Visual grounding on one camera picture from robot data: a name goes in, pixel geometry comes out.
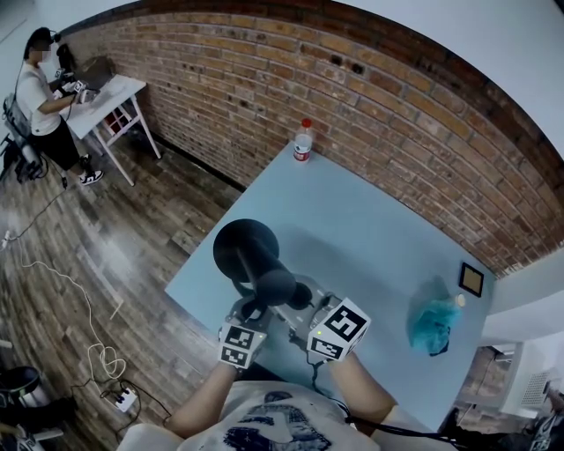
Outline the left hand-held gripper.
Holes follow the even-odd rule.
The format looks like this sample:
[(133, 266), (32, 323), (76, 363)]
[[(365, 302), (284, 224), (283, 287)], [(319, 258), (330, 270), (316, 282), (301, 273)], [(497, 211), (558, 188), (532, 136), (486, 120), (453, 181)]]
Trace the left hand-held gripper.
[(236, 368), (249, 368), (266, 340), (271, 310), (255, 309), (246, 321), (243, 308), (248, 299), (238, 299), (219, 330), (219, 361)]

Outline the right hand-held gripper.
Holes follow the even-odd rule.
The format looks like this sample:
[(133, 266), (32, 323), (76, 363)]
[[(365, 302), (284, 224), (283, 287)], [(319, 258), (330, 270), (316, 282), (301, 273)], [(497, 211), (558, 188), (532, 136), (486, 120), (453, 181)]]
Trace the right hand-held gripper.
[(305, 352), (328, 360), (343, 361), (371, 324), (369, 316), (350, 299), (327, 293), (313, 278), (295, 275), (293, 308), (273, 306), (269, 309), (290, 328), (290, 342)]

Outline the black desk lamp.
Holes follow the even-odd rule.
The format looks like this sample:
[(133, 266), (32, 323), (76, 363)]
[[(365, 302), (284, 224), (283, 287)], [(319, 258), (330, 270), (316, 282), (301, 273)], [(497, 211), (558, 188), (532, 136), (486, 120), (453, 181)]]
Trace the black desk lamp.
[(243, 308), (244, 323), (250, 323), (250, 316), (257, 308), (293, 308), (296, 280), (278, 257), (279, 244), (274, 232), (257, 220), (236, 219), (217, 234), (213, 243), (214, 262), (231, 280), (241, 299), (249, 300)]

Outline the person's left forearm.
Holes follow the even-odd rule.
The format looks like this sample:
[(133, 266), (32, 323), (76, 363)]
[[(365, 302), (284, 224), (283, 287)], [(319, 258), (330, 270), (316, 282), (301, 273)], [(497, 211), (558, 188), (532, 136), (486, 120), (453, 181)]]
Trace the person's left forearm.
[(219, 362), (203, 384), (167, 420), (165, 427), (188, 439), (216, 425), (236, 377), (234, 366)]

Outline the person's right forearm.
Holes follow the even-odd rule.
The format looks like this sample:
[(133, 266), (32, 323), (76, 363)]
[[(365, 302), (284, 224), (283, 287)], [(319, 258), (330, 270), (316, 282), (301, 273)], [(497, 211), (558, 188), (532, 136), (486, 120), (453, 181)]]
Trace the person's right forearm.
[(343, 361), (330, 361), (329, 369), (354, 417), (381, 423), (397, 405), (393, 396), (375, 380), (354, 352)]

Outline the person's white printed shirt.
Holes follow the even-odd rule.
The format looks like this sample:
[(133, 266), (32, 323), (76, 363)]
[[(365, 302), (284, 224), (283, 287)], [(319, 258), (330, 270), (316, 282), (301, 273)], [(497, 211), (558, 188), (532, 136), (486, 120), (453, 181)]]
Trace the person's white printed shirt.
[(287, 382), (237, 381), (219, 422), (188, 439), (156, 425), (132, 426), (116, 451), (456, 451), (445, 442), (374, 432), (345, 422), (316, 392)]

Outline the blue plastic bag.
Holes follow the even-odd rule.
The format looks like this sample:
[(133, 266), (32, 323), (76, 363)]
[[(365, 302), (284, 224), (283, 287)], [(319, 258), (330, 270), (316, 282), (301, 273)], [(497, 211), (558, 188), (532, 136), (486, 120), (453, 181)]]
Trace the blue plastic bag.
[(450, 292), (441, 277), (433, 277), (418, 288), (411, 298), (406, 324), (413, 349), (428, 355), (427, 339), (439, 324), (449, 326), (452, 331), (465, 307), (458, 307), (454, 301), (459, 293)]

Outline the dark blue pouch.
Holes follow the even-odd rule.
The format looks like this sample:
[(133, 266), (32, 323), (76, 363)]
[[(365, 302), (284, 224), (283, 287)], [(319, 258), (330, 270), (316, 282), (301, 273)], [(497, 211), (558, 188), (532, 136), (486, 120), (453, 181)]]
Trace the dark blue pouch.
[(451, 328), (439, 324), (431, 336), (427, 339), (427, 352), (431, 357), (441, 355), (449, 349), (449, 337)]

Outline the white power strip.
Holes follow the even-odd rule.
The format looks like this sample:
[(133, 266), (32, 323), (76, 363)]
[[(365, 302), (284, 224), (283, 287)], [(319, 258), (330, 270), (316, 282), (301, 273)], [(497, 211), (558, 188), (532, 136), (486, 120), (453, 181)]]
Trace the white power strip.
[(117, 395), (115, 407), (122, 413), (127, 413), (137, 400), (137, 394), (132, 388), (123, 388)]

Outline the clear red-capped water bottle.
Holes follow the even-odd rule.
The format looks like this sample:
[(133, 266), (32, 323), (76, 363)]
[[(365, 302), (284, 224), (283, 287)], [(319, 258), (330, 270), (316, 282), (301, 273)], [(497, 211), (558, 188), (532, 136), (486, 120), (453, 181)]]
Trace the clear red-capped water bottle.
[(312, 121), (309, 118), (301, 120), (301, 126), (293, 140), (293, 156), (300, 162), (309, 160), (313, 146)]

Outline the black framed cork board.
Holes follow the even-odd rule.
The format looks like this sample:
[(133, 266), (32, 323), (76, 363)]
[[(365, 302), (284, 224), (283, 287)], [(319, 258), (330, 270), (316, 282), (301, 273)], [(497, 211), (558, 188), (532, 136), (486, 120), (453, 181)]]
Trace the black framed cork board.
[(479, 270), (466, 262), (462, 263), (458, 286), (472, 295), (480, 298), (482, 295), (485, 276)]

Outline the large white table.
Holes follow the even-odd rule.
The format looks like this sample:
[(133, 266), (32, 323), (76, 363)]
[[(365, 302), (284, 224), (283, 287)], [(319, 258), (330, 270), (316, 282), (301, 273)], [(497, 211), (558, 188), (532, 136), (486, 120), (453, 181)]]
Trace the large white table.
[(461, 393), (457, 400), (502, 414), (533, 419), (545, 405), (549, 389), (558, 389), (563, 381), (562, 373), (555, 366), (548, 366), (547, 357), (533, 342), (521, 342), (516, 344), (499, 394)]

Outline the black round bin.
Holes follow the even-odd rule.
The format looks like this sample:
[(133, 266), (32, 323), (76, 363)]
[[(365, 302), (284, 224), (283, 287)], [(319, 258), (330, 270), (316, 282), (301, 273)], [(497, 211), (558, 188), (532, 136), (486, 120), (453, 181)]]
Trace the black round bin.
[(18, 366), (0, 372), (0, 408), (10, 405), (36, 408), (48, 403), (47, 393), (41, 385), (41, 373), (36, 368)]

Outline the small white table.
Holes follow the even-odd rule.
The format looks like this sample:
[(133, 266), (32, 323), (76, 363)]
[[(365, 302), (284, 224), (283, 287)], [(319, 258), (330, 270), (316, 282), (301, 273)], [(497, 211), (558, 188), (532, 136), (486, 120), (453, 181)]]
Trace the small white table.
[[(145, 81), (123, 75), (114, 75), (102, 86), (100, 94), (93, 101), (67, 107), (61, 113), (71, 133), (78, 140), (84, 140), (90, 134), (93, 134), (101, 147), (101, 151), (97, 150), (99, 155), (107, 155), (131, 187), (135, 186), (135, 182), (114, 155), (111, 146), (135, 125), (140, 124), (156, 157), (161, 159), (160, 151), (137, 101), (137, 94), (146, 86)], [(131, 115), (131, 122), (120, 132), (111, 136), (105, 127), (104, 118), (117, 107), (125, 108), (129, 103), (135, 111)]]

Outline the brown paper bag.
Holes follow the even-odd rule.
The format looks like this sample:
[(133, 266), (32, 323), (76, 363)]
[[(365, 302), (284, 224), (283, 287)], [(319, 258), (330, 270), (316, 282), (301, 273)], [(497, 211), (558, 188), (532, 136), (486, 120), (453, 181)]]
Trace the brown paper bag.
[(114, 76), (114, 65), (106, 56), (88, 59), (77, 74), (78, 80), (86, 83), (89, 89), (99, 90)]

